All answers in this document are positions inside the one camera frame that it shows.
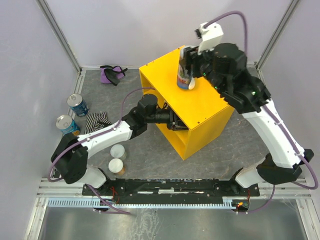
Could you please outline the tall porridge can with spoon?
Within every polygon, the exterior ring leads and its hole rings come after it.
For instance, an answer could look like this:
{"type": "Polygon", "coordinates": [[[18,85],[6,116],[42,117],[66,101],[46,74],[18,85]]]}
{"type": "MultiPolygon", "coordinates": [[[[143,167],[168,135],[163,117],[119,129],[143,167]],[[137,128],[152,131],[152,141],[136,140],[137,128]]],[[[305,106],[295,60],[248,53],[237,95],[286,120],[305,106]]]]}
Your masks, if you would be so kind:
{"type": "Polygon", "coordinates": [[[186,68],[187,54],[186,51],[193,48],[193,46],[187,45],[180,49],[179,62],[177,71],[177,86],[184,90],[192,90],[195,87],[195,79],[188,73],[186,68]]]}

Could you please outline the yellow cabinet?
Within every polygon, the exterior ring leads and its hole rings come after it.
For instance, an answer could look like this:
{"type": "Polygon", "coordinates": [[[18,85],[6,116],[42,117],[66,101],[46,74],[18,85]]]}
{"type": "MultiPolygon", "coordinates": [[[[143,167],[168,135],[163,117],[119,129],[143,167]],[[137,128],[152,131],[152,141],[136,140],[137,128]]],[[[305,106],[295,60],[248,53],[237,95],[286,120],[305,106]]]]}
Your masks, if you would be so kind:
{"type": "Polygon", "coordinates": [[[187,126],[187,130],[157,127],[179,156],[186,160],[221,135],[234,112],[216,90],[203,78],[196,79],[194,89],[177,85],[180,49],[177,48],[139,68],[144,94],[154,94],[158,105],[165,103],[187,126]]]}

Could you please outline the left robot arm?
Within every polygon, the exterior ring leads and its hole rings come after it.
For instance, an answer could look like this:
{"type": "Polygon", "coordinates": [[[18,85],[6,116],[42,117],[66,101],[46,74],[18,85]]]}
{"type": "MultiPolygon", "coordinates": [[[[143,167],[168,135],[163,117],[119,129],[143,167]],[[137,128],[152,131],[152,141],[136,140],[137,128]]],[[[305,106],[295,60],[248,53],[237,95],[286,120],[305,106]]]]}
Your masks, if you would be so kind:
{"type": "Polygon", "coordinates": [[[170,107],[159,107],[154,94],[145,94],[136,107],[114,124],[88,134],[65,134],[51,157],[52,165],[67,184],[79,182],[101,188],[107,184],[107,176],[101,169],[89,166],[89,158],[112,145],[138,137],[147,130],[148,124],[164,124],[171,131],[188,128],[170,107]]]}

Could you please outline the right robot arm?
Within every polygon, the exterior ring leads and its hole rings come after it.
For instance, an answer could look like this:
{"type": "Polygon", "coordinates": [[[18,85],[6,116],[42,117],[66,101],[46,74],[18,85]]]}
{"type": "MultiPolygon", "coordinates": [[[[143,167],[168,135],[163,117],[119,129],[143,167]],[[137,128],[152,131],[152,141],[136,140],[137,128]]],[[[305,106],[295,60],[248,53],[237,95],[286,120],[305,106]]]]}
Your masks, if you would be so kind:
{"type": "Polygon", "coordinates": [[[199,47],[184,47],[180,60],[184,72],[192,78],[205,78],[220,97],[243,116],[256,130],[269,152],[265,159],[234,174],[243,188],[266,181],[272,185],[293,183],[309,190],[314,185],[298,183],[301,165],[311,168],[314,153],[301,147],[279,116],[265,84],[249,73],[247,56],[233,43],[220,43],[212,49],[198,52],[199,47]]]}

